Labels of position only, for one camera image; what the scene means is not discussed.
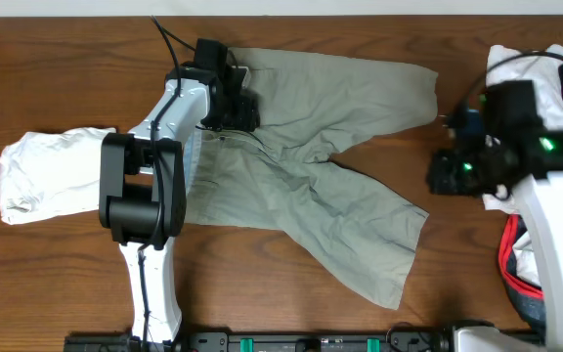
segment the wooden table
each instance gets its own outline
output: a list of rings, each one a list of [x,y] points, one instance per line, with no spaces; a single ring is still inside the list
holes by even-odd
[[[190,43],[216,38],[263,47],[414,63],[440,73],[447,112],[482,71],[493,44],[563,44],[563,17],[170,18]],[[177,46],[180,58],[189,53]],[[26,131],[138,124],[171,68],[147,18],[0,19],[0,153]],[[187,329],[385,331],[481,318],[524,328],[497,269],[505,222],[480,200],[431,196],[438,123],[374,138],[334,160],[374,177],[431,214],[397,311],[377,307],[330,275],[282,232],[187,225],[175,281]],[[0,221],[0,351],[59,351],[71,331],[133,321],[127,271],[96,212],[30,225]]]

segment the green light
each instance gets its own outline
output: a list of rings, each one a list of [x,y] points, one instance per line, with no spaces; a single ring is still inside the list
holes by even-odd
[[[548,138],[545,137],[540,138],[540,144],[542,144],[542,147],[547,152],[550,152],[555,149],[555,145]]]

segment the brown wooden surface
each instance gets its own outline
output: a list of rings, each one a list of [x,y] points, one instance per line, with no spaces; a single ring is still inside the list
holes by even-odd
[[[440,73],[448,111],[489,47],[563,44],[563,17],[170,18],[188,42],[414,63]],[[178,48],[180,58],[189,56]],[[146,18],[0,19],[0,153],[26,131],[126,131],[149,112],[171,68]],[[178,301],[190,327],[235,331],[387,330],[481,318],[524,328],[498,276],[505,216],[479,200],[430,196],[424,175],[446,142],[437,123],[374,138],[335,160],[430,212],[398,311],[332,277],[282,232],[188,225],[175,246]],[[127,271],[97,213],[30,225],[0,221],[0,351],[59,351],[71,331],[125,330]]]

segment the white background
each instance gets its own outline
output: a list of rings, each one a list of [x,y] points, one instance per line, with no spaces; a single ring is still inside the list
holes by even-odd
[[[563,14],[563,0],[0,0],[0,17],[520,14]]]

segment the green tape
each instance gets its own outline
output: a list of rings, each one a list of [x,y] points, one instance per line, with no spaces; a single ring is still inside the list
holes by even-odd
[[[253,352],[253,338],[243,338],[240,341],[240,352]]]
[[[369,338],[367,346],[367,352],[379,352],[379,339]]]

